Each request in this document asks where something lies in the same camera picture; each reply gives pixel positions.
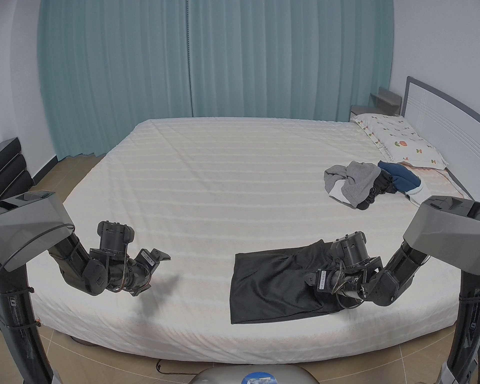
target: blue round sticker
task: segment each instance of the blue round sticker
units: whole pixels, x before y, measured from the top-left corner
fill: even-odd
[[[249,373],[242,380],[241,384],[278,384],[273,375],[265,372]]]

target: white cloth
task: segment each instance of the white cloth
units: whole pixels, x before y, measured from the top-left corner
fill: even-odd
[[[419,207],[420,204],[427,200],[432,194],[425,183],[420,180],[420,185],[411,191],[405,192],[405,195],[410,198],[410,202],[414,206]]]
[[[348,201],[348,199],[342,193],[343,184],[345,184],[345,179],[337,180],[328,195],[336,198],[338,201],[341,201],[342,203],[347,203],[351,205],[350,201]]]
[[[153,358],[292,363],[382,349],[454,323],[460,271],[431,259],[389,307],[268,324],[230,324],[235,253],[299,247],[362,230],[384,265],[417,209],[396,193],[361,211],[324,191],[323,173],[382,154],[352,123],[288,119],[148,120],[112,149],[68,196],[83,246],[98,222],[135,230],[129,255],[158,248],[152,287],[132,297],[89,296],[68,286],[47,253],[27,264],[35,315],[107,348]],[[458,196],[434,170],[434,194]]]

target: white headboard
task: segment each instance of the white headboard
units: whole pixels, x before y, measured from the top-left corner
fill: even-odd
[[[409,76],[402,116],[438,149],[464,190],[480,201],[480,114]]]

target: black pants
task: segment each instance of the black pants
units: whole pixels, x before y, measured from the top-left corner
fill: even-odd
[[[319,240],[306,247],[236,254],[231,323],[270,323],[340,311],[335,296],[314,293],[304,280],[332,263],[331,244]]]

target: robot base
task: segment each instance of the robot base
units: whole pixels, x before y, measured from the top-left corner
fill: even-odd
[[[318,384],[295,365],[233,365],[213,367],[196,375],[190,384]]]

